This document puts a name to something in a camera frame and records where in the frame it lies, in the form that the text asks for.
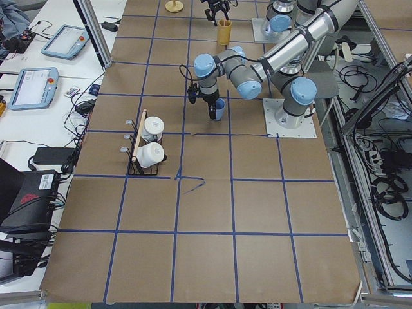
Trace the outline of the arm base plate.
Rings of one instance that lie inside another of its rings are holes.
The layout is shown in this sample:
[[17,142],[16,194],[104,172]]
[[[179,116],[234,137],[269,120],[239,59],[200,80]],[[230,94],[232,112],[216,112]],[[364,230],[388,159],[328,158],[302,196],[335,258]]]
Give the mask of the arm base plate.
[[291,27],[283,32],[273,32],[265,18],[253,18],[252,30],[255,43],[277,44],[290,34]]
[[292,116],[283,109],[283,99],[263,99],[263,111],[268,137],[317,138],[310,109],[305,114]]

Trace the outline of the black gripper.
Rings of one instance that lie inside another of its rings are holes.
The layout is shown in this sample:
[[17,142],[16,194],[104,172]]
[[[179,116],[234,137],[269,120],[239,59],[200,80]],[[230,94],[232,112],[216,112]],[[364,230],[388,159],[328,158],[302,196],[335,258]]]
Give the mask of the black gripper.
[[220,94],[218,91],[215,91],[214,93],[202,94],[202,99],[208,103],[208,112],[209,112],[209,118],[211,120],[216,120],[216,101],[219,99]]
[[216,12],[222,11],[225,20],[229,20],[229,10],[230,5],[228,0],[206,0],[209,9],[205,9],[205,15],[208,21],[211,21],[214,26],[217,25],[216,22]]

